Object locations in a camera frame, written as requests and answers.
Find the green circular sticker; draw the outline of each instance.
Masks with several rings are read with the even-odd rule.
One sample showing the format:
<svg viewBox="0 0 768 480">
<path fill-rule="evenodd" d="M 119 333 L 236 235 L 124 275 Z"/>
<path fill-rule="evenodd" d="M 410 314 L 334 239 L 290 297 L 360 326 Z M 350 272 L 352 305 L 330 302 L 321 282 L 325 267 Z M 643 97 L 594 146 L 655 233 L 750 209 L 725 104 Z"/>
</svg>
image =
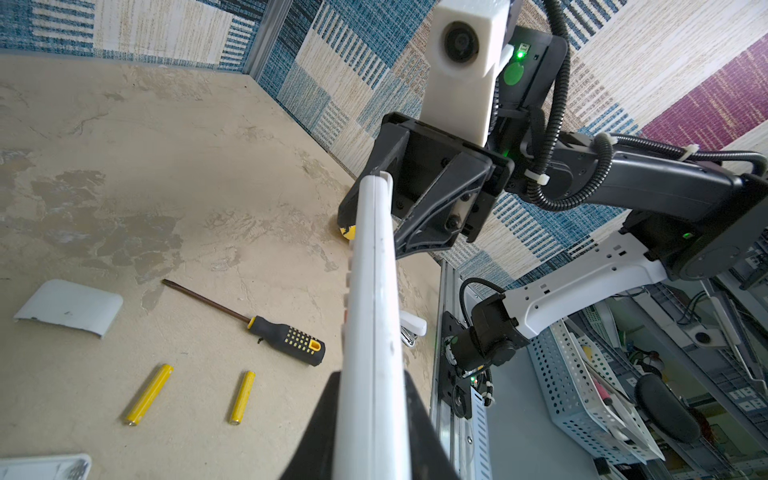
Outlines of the green circular sticker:
<svg viewBox="0 0 768 480">
<path fill-rule="evenodd" d="M 525 73 L 525 67 L 522 64 L 516 61 L 510 62 L 504 70 L 504 83 L 507 85 L 517 84 L 523 78 L 523 73 Z"/>
</svg>

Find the yellow object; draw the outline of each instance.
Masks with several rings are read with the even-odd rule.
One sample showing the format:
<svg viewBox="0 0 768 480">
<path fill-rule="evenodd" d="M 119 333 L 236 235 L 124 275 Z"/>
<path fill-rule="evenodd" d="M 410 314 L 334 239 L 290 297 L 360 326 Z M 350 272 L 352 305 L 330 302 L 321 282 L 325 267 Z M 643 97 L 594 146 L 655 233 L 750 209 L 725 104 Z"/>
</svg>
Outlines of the yellow object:
<svg viewBox="0 0 768 480">
<path fill-rule="evenodd" d="M 250 397 L 250 390 L 253 388 L 253 381 L 256 378 L 256 373 L 248 372 L 243 377 L 243 384 L 240 385 L 240 392 L 237 393 L 237 401 L 232 409 L 232 418 L 230 423 L 232 425 L 239 425 L 243 421 L 243 415 L 245 414 L 245 407 L 248 405 L 248 398 Z"/>
<path fill-rule="evenodd" d="M 125 417 L 125 423 L 130 426 L 136 426 L 141 422 L 141 419 L 147 413 L 147 410 L 152 406 L 152 402 L 157 398 L 157 394 L 163 389 L 165 382 L 170 378 L 171 373 L 174 372 L 174 367 L 166 364 L 160 367 L 152 381 L 144 393 L 141 394 L 139 401 L 136 402 L 134 408 Z"/>
<path fill-rule="evenodd" d="M 347 240 L 355 240 L 355 226 L 352 225 L 350 228 L 342 228 L 341 234 Z"/>
</svg>

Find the black and yellow handle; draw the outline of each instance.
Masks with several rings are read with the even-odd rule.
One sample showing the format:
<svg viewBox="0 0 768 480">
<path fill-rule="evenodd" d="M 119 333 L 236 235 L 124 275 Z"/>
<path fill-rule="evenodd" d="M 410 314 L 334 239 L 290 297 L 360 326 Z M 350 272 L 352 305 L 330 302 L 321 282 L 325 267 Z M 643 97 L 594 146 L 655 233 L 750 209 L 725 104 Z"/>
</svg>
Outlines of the black and yellow handle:
<svg viewBox="0 0 768 480">
<path fill-rule="evenodd" d="M 272 323 L 255 316 L 248 323 L 248 331 L 265 339 L 274 349 L 311 366 L 318 366 L 326 355 L 325 343 L 285 323 Z"/>
</svg>

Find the gray wall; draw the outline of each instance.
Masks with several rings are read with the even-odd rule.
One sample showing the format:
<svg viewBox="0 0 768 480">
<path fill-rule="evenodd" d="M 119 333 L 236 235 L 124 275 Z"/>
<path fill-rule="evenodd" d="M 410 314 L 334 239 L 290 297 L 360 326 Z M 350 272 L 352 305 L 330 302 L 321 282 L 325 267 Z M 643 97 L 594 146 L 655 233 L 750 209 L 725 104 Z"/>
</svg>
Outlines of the gray wall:
<svg viewBox="0 0 768 480">
<path fill-rule="evenodd" d="M 496 403 L 488 409 L 495 480 L 596 480 L 592 457 L 549 418 L 527 350 L 492 367 Z"/>
</svg>

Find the perforated basket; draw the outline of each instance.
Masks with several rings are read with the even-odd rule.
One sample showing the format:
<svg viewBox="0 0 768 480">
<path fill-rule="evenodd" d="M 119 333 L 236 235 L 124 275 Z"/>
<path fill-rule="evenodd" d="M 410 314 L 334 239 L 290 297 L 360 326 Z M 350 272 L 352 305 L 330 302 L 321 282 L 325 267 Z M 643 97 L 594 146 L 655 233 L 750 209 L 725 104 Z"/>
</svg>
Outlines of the perforated basket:
<svg viewBox="0 0 768 480">
<path fill-rule="evenodd" d="M 634 407 L 627 409 L 631 423 L 623 423 L 602 402 L 579 352 L 582 345 L 592 352 L 590 364 L 624 393 L 599 348 L 586 336 L 576 339 L 565 324 L 558 321 L 528 347 L 552 421 L 595 458 L 604 457 L 611 464 L 663 459 Z M 628 433 L 632 441 L 616 439 L 611 430 Z"/>
</svg>

